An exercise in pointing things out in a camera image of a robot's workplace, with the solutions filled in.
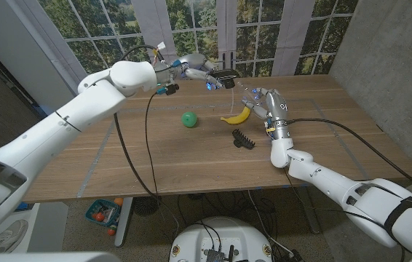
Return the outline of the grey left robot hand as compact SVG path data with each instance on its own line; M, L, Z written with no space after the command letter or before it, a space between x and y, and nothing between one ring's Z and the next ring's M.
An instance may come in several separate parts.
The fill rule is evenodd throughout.
M161 61L154 65L157 83L162 86L174 84L176 79L204 81L213 89L224 88L225 84L214 77L217 66L202 54L184 55L173 62Z

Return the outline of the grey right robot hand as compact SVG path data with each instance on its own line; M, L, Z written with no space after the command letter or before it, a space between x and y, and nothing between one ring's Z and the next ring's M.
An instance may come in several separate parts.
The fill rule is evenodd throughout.
M290 138L290 131L286 124L287 103L276 89L246 88L242 103L258 118L264 120L266 133L272 140Z

